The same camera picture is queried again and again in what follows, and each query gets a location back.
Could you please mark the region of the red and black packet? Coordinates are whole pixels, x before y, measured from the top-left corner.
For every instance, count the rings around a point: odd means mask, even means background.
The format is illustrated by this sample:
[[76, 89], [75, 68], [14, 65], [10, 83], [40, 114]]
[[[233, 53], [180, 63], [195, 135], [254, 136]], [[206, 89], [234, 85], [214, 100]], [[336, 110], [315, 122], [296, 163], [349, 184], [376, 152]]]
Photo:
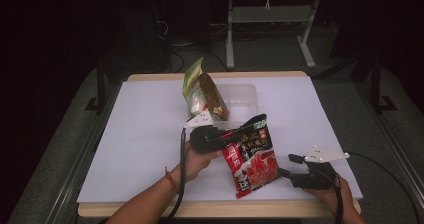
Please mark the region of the red and black packet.
[[278, 161], [267, 126], [267, 115], [260, 114], [238, 128], [223, 151], [240, 199], [276, 180]]

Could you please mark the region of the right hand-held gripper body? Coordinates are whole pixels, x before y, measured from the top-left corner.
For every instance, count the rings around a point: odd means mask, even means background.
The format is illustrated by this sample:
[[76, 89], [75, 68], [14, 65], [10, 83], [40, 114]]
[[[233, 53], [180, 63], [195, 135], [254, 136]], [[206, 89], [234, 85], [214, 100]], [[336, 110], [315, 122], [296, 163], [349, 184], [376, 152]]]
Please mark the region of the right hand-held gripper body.
[[347, 159], [347, 152], [335, 151], [328, 148], [314, 146], [312, 151], [303, 156], [307, 166], [306, 174], [292, 174], [292, 185], [295, 188], [325, 190], [329, 189], [336, 178], [336, 171], [331, 161]]

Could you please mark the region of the person's left hand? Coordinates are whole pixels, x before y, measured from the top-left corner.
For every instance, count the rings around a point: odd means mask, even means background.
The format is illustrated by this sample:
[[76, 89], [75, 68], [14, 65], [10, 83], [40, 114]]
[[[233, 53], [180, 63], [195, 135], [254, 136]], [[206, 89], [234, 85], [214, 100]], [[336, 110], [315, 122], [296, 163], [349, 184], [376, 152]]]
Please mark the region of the person's left hand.
[[214, 151], [206, 154], [196, 152], [189, 141], [185, 142], [184, 157], [184, 177], [185, 183], [194, 180], [198, 174], [207, 168], [212, 160], [222, 156], [221, 151]]

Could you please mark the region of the white board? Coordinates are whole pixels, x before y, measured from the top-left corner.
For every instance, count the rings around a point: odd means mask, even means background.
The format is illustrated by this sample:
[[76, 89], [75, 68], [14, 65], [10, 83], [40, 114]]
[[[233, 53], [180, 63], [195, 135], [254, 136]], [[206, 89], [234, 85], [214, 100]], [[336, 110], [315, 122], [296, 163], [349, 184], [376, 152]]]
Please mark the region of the white board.
[[[339, 141], [309, 77], [250, 77], [258, 110], [267, 124], [280, 167], [305, 166], [289, 154], [314, 147], [339, 151]], [[129, 81], [122, 85], [77, 199], [78, 203], [121, 203], [179, 161], [180, 136], [188, 120], [179, 80]]]

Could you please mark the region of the wooden table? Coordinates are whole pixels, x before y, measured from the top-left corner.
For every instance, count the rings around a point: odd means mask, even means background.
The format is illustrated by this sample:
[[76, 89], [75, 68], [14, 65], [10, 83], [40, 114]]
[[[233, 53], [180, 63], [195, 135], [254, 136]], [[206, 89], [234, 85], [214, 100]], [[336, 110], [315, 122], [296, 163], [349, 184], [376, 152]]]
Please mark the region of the wooden table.
[[[247, 80], [250, 77], [303, 76], [307, 75], [302, 71], [231, 72], [215, 73], [212, 78], [218, 84], [249, 84]], [[179, 80], [183, 83], [180, 74], [134, 74], [126, 82], [166, 80]], [[123, 203], [78, 203], [78, 213], [82, 217], [106, 217], [112, 215]], [[202, 171], [197, 179], [187, 184], [177, 215], [180, 218], [312, 218], [324, 217], [327, 213], [319, 201], [293, 187], [286, 178], [279, 178], [237, 199], [227, 164], [224, 159], [219, 158]]]

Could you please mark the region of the black floor stand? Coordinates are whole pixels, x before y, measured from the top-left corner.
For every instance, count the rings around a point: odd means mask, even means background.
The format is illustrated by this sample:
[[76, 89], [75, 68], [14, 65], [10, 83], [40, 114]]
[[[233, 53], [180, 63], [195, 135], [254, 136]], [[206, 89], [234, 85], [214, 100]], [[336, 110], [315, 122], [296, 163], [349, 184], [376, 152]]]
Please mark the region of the black floor stand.
[[380, 94], [380, 82], [381, 82], [381, 63], [379, 60], [378, 53], [375, 52], [372, 58], [371, 68], [371, 91], [370, 91], [370, 103], [373, 109], [381, 114], [383, 111], [396, 110], [396, 106], [392, 102], [389, 96], [382, 96]]
[[97, 96], [89, 100], [85, 109], [99, 114], [102, 112], [106, 102], [104, 61], [102, 59], [96, 65], [96, 87]]

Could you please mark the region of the aluminium rail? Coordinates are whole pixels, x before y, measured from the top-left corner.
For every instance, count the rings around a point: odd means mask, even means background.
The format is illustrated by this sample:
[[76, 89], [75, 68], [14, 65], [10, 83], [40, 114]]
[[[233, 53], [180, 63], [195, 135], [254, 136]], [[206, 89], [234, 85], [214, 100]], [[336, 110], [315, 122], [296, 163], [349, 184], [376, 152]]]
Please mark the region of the aluminium rail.
[[56, 191], [52, 196], [44, 224], [70, 224], [76, 220], [77, 198], [91, 165], [95, 150], [119, 93], [120, 85], [106, 85], [105, 103], [100, 111], [97, 86], [81, 86], [45, 152], [51, 180]]
[[424, 115], [400, 87], [382, 90], [379, 109], [365, 84], [356, 89], [391, 147], [413, 194], [424, 208]]

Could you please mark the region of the clear plastic container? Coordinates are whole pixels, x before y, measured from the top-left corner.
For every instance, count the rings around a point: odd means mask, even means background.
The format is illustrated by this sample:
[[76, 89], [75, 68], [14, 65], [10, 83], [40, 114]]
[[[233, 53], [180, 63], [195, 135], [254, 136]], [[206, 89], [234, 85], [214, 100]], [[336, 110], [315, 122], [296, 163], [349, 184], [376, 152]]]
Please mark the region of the clear plastic container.
[[215, 121], [215, 127], [238, 128], [258, 114], [257, 92], [253, 84], [218, 84], [217, 89], [229, 114], [226, 121]]

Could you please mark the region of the white and green packet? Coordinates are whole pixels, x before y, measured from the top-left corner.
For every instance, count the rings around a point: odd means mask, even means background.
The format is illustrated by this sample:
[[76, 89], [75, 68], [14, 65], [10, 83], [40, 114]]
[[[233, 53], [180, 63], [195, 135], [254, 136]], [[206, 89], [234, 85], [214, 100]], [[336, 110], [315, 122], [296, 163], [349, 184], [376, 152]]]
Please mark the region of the white and green packet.
[[198, 59], [184, 74], [182, 95], [187, 103], [188, 114], [191, 117], [208, 109], [199, 80], [203, 74], [202, 63], [203, 59]]

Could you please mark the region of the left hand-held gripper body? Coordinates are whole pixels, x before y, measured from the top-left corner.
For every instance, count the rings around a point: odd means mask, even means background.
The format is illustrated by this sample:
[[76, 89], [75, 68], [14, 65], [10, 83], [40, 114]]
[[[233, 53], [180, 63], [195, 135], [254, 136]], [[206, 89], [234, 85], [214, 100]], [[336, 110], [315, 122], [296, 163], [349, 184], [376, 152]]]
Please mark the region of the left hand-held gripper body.
[[206, 154], [224, 149], [230, 144], [231, 133], [214, 125], [208, 110], [202, 111], [184, 124], [190, 129], [190, 143], [194, 151]]

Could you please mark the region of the person's right hand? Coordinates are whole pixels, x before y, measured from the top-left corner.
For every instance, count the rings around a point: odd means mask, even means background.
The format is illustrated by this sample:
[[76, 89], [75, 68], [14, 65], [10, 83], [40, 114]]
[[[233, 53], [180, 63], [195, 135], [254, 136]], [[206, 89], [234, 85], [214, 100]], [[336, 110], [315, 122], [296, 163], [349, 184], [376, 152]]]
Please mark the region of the person's right hand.
[[[343, 219], [347, 220], [350, 217], [358, 215], [353, 203], [353, 197], [348, 182], [337, 174], [335, 184], [341, 191], [343, 201]], [[305, 192], [317, 197], [327, 207], [331, 214], [337, 214], [338, 200], [336, 196], [336, 189], [334, 187], [326, 190], [305, 189]]]

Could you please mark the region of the grey metal desk frame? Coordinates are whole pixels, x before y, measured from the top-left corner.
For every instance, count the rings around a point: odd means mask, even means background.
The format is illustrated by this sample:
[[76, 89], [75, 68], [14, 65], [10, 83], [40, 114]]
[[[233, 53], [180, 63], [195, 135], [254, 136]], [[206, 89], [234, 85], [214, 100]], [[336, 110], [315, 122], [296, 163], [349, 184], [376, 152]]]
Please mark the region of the grey metal desk frame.
[[308, 68], [313, 69], [316, 64], [307, 45], [308, 37], [319, 7], [320, 0], [313, 0], [310, 5], [292, 6], [235, 6], [233, 0], [228, 0], [227, 8], [227, 39], [226, 39], [226, 66], [235, 68], [233, 48], [233, 24], [240, 23], [304, 23], [305, 29], [297, 36], [298, 46]]

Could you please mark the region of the brown packet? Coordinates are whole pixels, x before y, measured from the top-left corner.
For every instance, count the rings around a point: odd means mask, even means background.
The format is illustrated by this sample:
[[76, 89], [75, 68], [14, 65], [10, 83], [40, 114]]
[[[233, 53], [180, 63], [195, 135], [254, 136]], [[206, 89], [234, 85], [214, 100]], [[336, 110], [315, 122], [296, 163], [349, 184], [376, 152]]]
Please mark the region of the brown packet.
[[212, 117], [217, 121], [227, 121], [229, 110], [212, 78], [207, 73], [202, 73], [198, 82]]

